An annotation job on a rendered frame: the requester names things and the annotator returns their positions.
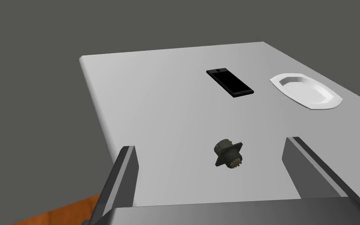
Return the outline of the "dark round connector plug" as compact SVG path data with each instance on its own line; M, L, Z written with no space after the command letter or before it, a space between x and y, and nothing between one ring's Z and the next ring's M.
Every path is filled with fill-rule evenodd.
M214 152L217 155L215 166L226 165L233 169L242 164L242 155L240 150L243 144L233 144L229 139L224 139L218 142L214 147Z

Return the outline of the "white plate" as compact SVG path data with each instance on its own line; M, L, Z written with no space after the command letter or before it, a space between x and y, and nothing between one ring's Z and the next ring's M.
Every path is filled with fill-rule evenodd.
M282 73L270 82L285 96L310 110L338 107L343 98L329 87L301 73Z

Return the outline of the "black phone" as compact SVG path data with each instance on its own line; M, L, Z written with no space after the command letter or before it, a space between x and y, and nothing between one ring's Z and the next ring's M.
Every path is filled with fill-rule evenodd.
M251 95L254 93L249 86L247 86L226 68L207 70L206 72L233 98Z

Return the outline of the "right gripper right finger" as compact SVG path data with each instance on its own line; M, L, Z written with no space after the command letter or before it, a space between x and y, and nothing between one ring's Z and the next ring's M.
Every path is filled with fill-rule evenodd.
M298 136L287 137L282 162L301 198L360 197Z

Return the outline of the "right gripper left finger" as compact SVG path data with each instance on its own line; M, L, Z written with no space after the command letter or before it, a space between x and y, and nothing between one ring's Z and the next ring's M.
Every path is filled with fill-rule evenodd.
M133 206L138 174L135 146L122 147L92 211L91 223L96 223L112 209Z

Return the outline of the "white table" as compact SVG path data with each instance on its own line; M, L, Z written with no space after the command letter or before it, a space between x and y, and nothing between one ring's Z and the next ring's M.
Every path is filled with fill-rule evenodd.
M79 59L110 153L135 146L136 206L299 198L282 163L300 137L360 197L360 97L266 43ZM254 93L233 98L207 70L226 68ZM301 73L343 98L314 111L270 82ZM242 143L242 164L215 166L215 145Z

